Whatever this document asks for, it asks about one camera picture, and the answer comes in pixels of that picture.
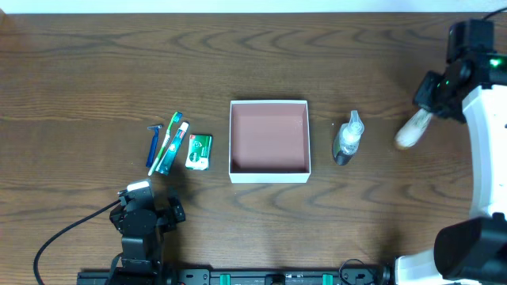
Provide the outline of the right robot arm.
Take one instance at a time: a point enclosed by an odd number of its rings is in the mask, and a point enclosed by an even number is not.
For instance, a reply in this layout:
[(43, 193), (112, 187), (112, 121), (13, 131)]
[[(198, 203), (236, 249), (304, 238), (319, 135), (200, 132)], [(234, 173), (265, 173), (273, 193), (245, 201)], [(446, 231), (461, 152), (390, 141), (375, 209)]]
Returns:
[(506, 57), (494, 50), (494, 23), (457, 22), (446, 69), (430, 71), (414, 96), (421, 109), (468, 127), (473, 195), (469, 218), (439, 231), (432, 249), (396, 259), (396, 284), (506, 282)]

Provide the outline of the blue disposable razor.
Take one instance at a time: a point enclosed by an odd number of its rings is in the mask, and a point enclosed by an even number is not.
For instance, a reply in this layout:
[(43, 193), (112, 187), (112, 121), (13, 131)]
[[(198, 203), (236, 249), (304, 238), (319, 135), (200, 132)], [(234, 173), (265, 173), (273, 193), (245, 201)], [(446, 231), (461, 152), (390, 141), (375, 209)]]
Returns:
[(147, 156), (146, 161), (146, 167), (150, 168), (154, 164), (154, 158), (155, 158), (155, 151), (157, 150), (158, 146), (158, 139), (159, 139), (159, 131), (163, 128), (162, 124), (156, 124), (149, 126), (147, 129), (154, 132), (154, 135), (151, 139), (151, 145), (150, 150)]

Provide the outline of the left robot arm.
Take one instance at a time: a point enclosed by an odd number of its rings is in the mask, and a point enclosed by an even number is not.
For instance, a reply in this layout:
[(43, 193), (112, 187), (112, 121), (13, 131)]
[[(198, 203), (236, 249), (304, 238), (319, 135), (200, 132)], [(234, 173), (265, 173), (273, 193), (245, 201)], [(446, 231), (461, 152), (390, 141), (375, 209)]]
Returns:
[(120, 253), (112, 262), (107, 284), (177, 284), (177, 273), (164, 264), (164, 234), (185, 221), (178, 195), (158, 209), (150, 179), (130, 183), (118, 192), (120, 204), (109, 219), (122, 235)]

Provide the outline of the white cream tube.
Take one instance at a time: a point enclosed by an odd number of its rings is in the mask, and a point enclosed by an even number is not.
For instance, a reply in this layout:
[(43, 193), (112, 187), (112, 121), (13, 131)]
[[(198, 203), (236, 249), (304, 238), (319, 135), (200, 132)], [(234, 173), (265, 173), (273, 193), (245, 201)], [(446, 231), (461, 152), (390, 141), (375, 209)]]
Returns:
[(425, 133), (433, 114), (419, 109), (397, 132), (395, 146), (400, 150), (415, 146)]

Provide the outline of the clear spray bottle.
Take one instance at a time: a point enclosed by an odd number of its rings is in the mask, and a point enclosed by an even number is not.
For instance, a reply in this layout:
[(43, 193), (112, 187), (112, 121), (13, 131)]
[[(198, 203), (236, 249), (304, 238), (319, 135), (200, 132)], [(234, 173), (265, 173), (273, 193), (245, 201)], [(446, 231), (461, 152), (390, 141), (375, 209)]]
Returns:
[(359, 112), (352, 110), (349, 122), (341, 125), (332, 145), (334, 161), (338, 165), (349, 163), (359, 148), (363, 133), (364, 124), (360, 119)]

